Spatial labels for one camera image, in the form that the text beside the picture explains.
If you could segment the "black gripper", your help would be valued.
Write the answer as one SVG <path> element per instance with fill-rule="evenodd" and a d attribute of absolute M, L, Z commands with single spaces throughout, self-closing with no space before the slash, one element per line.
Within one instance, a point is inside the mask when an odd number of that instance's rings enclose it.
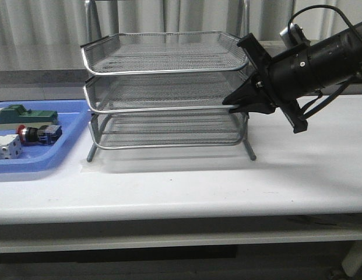
<path fill-rule="evenodd" d="M 237 106 L 230 109 L 230 113 L 272 114 L 280 108 L 295 134 L 306 131 L 308 123 L 300 119 L 297 102 L 302 90 L 295 84 L 291 63 L 293 57 L 307 47 L 301 44 L 271 57 L 252 33 L 240 39 L 237 45 L 245 51 L 255 72 L 222 104 Z"/>

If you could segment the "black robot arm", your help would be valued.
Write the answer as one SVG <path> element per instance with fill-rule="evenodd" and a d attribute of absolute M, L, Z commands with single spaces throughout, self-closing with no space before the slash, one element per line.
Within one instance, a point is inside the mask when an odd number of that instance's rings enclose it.
<path fill-rule="evenodd" d="M 281 109 L 296 134 L 307 130 L 307 118 L 362 77 L 362 22 L 316 44 L 293 24 L 282 39 L 287 49 L 275 57 L 251 33 L 239 40 L 255 70 L 223 104 L 234 105 L 234 113 L 272 114 Z M 313 110 L 308 109 L 311 103 L 299 106 L 298 98 L 311 92 L 321 96 L 321 89 L 338 83 L 341 87 Z"/>

